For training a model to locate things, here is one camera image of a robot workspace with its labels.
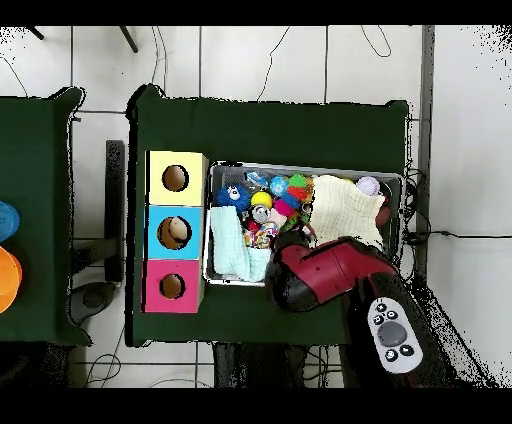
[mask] white controller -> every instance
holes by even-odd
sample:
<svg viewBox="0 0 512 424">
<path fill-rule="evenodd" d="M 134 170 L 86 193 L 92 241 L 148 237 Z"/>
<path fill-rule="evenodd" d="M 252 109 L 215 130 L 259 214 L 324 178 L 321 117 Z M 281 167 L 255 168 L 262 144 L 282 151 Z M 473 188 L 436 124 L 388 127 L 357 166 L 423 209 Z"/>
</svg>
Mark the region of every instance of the white controller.
<svg viewBox="0 0 512 424">
<path fill-rule="evenodd" d="M 398 302 L 389 297 L 374 300 L 368 312 L 368 325 L 386 371 L 403 374 L 421 363 L 423 352 Z"/>
</svg>

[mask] towel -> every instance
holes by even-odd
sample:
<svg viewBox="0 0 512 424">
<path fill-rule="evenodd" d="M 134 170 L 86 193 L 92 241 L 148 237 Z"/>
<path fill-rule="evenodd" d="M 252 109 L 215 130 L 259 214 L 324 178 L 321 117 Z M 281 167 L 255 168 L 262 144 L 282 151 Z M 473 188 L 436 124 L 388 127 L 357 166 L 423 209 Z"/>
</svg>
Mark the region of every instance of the towel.
<svg viewBox="0 0 512 424">
<path fill-rule="evenodd" d="M 234 206 L 210 210 L 213 232 L 213 269 L 218 274 L 236 275 L 251 283 L 265 278 L 270 249 L 245 246 L 242 226 Z"/>
<path fill-rule="evenodd" d="M 354 184 L 331 175 L 314 178 L 315 194 L 310 224 L 318 244 L 350 236 L 382 250 L 375 218 L 383 196 L 368 196 Z"/>
</svg>

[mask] light blue towel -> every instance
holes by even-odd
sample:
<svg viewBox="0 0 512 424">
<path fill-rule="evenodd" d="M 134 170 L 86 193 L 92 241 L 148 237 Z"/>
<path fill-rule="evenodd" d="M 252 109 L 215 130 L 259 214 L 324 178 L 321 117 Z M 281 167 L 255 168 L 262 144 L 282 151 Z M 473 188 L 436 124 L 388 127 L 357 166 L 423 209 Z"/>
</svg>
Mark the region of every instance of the light blue towel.
<svg viewBox="0 0 512 424">
<path fill-rule="evenodd" d="M 213 231 L 213 269 L 254 283 L 265 278 L 270 249 L 254 249 L 244 242 L 242 226 L 234 206 L 210 210 Z"/>
</svg>

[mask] cube box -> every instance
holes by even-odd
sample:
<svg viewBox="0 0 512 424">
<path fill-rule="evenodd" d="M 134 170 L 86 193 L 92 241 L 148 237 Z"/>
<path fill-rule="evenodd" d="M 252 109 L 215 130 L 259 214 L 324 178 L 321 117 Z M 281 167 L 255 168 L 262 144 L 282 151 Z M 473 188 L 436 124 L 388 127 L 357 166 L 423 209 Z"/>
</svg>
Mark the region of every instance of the cube box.
<svg viewBox="0 0 512 424">
<path fill-rule="evenodd" d="M 202 252 L 208 160 L 201 153 L 147 151 L 146 313 L 197 313 L 204 293 Z"/>
</svg>

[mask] blue box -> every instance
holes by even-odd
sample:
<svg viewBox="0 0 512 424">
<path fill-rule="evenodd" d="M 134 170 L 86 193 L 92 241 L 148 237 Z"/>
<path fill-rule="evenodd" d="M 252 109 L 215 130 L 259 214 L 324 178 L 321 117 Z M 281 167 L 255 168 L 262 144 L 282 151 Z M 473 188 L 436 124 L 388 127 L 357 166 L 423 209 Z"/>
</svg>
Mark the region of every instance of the blue box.
<svg viewBox="0 0 512 424">
<path fill-rule="evenodd" d="M 203 237 L 203 208 L 179 206 L 149 206 L 148 258 L 149 259 L 199 259 Z M 168 249 L 158 240 L 158 227 L 170 217 L 180 217 L 189 225 L 188 242 L 180 249 Z"/>
</svg>

